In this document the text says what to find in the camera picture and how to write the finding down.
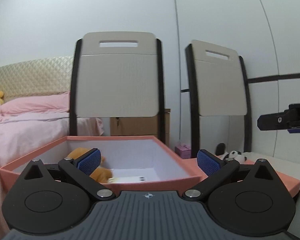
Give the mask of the bed with pink sheet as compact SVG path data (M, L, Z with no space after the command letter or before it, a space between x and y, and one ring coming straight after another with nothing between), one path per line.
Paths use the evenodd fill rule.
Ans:
M0 168L69 134L68 113L25 113L0 122ZM1 205L5 191L0 179L0 239L8 227Z

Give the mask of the beige folding chair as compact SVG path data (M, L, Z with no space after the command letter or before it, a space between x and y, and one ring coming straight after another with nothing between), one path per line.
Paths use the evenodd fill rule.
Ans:
M70 86L69 134L77 118L156 117L165 142L162 42L152 33L87 33L76 42Z
M192 40L185 48L191 124L191 157L200 150L200 118L243 116L243 150L251 151L251 100L244 60L235 50Z

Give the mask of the orange plush dog toy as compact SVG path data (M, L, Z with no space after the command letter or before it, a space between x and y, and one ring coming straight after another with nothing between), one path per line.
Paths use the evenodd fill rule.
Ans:
M84 147L78 147L70 152L67 157L72 159L77 159L81 157L83 154L87 153L90 149ZM101 156L100 166L95 168L91 174L89 174L90 178L93 178L95 181L99 183L107 183L110 178L113 177L111 170L102 167L102 163L105 161L105 157Z

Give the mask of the beige quilted headboard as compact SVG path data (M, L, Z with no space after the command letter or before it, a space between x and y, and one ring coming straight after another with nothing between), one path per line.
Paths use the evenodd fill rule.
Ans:
M70 90L73 56L52 57L0 67L0 91L5 102Z

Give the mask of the near beige folding chair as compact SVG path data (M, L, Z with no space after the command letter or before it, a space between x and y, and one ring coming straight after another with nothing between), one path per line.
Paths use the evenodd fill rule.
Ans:
M76 42L70 86L69 134L77 118L156 117L165 142L162 42L152 33L87 33Z

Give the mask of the pink pillow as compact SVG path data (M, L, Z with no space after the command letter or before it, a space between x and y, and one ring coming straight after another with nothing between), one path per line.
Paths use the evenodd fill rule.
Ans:
M24 113L68 112L70 93L58 95L29 96L13 99L1 106L1 113L5 115L19 115Z

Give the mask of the panda plush toy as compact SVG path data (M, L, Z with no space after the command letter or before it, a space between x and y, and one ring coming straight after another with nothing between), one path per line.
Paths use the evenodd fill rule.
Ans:
M228 152L226 150L226 145L224 143L219 143L215 150L215 155L222 160L230 160L234 159L238 161L240 164L243 164L247 161L247 157L238 151Z

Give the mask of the small pink tissue box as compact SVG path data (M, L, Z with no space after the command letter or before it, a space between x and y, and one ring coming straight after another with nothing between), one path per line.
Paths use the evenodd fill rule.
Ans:
M191 158L191 147L189 145L175 146L174 151L179 157L181 157L181 159L190 159Z

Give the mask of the far beige folding chair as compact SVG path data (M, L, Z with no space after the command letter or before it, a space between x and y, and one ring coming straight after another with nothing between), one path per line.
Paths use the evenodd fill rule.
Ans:
M192 40L185 48L191 124L191 157L200 150L200 118L243 116L243 150L251 151L251 100L244 60L235 50Z

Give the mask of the wooden nightstand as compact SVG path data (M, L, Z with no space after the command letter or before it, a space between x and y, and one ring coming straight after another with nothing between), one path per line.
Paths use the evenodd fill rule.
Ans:
M159 138L159 116L110 118L111 136L148 136Z

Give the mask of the pink cardboard box base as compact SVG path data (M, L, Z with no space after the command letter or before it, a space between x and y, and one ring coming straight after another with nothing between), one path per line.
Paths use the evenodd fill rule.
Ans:
M106 186L121 191L167 191L183 193L201 181L185 161L154 136L63 137L0 168L4 189L8 191L25 166L39 158L44 164L56 164L78 147L98 148L104 166L115 178L134 178Z

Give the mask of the white medicine box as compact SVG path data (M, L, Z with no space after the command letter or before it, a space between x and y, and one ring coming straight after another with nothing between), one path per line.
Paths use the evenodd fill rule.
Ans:
M134 184L145 182L146 178L143 176L130 176L130 177L113 177L108 179L108 183L113 184Z

